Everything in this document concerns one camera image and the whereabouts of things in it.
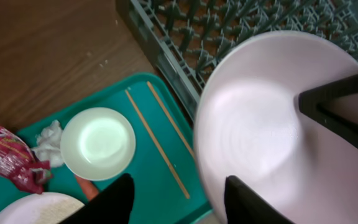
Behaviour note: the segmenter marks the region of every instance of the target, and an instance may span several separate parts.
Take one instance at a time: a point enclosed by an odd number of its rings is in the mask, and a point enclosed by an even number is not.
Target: white plate
[[[13,202],[0,212],[0,224],[55,224],[63,221],[84,204],[60,193],[32,194]]]
[[[294,223],[358,223],[358,149],[297,105],[301,92],[357,73],[345,51],[301,32],[258,35],[225,57],[194,131],[201,180],[222,221],[225,179],[236,175]]]
[[[106,180],[122,172],[135,154],[135,132],[128,120],[108,108],[74,116],[60,142],[63,160],[77,176]]]

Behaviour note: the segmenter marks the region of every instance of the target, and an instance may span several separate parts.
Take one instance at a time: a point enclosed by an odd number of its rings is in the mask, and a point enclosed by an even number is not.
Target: carrot
[[[92,184],[92,182],[85,180],[77,175],[74,175],[85,197],[90,201],[99,194],[99,190]]]

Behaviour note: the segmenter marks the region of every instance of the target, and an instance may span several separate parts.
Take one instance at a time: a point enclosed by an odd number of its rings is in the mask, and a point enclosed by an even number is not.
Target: chopstick
[[[150,88],[150,91],[153,93],[155,99],[157,100],[157,102],[159,103],[159,105],[161,106],[161,109],[164,111],[165,115],[167,115],[168,120],[171,122],[173,128],[175,129],[175,131],[178,133],[179,138],[181,139],[181,141],[184,143],[184,145],[186,146],[187,150],[189,151],[190,155],[193,157],[194,160],[196,160],[196,157],[194,155],[193,150],[191,149],[190,145],[187,143],[186,138],[183,136],[183,134],[181,133],[180,129],[178,128],[177,124],[175,123],[175,121],[172,119],[171,114],[168,112],[167,108],[165,107],[164,103],[162,103],[161,98],[159,97],[159,95],[157,94],[157,92],[155,91],[153,85],[147,81],[147,85]]]
[[[173,177],[175,178],[175,180],[178,182],[179,187],[181,188],[181,191],[185,194],[185,197],[187,199],[190,198],[189,193],[187,192],[185,186],[183,185],[183,183],[181,182],[177,172],[175,171],[175,169],[173,168],[171,162],[169,161],[167,155],[165,154],[164,150],[162,149],[160,143],[157,141],[157,138],[154,136],[152,130],[150,129],[150,126],[147,124],[146,120],[144,119],[142,113],[140,112],[140,110],[138,109],[134,99],[131,97],[131,94],[129,94],[128,90],[125,90],[126,95],[128,96],[129,101],[132,103],[132,106],[134,107],[134,109],[136,110],[137,115],[139,115],[140,120],[142,121],[144,127],[146,128],[147,132],[149,133],[150,137],[152,138],[155,146],[157,147],[158,151],[160,152],[162,158],[164,159],[165,163],[167,164],[169,170],[171,171]]]

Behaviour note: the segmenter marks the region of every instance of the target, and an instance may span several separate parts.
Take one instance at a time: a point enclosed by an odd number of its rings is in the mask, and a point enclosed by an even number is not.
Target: small white bowl
[[[87,180],[106,180],[129,165],[135,144],[135,132],[122,114],[108,108],[91,108],[68,122],[60,149],[74,174]]]

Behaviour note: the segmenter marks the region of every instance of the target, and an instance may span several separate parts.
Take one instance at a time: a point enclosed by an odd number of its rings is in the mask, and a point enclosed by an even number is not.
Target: crumpled plastic packaging
[[[52,121],[49,127],[44,128],[37,137],[37,147],[31,150],[39,161],[49,161],[50,167],[60,167],[64,164],[60,152],[60,139],[62,138],[62,128],[59,121]]]
[[[0,126],[0,175],[22,191],[41,194],[52,178],[49,161],[37,162],[19,137]]]

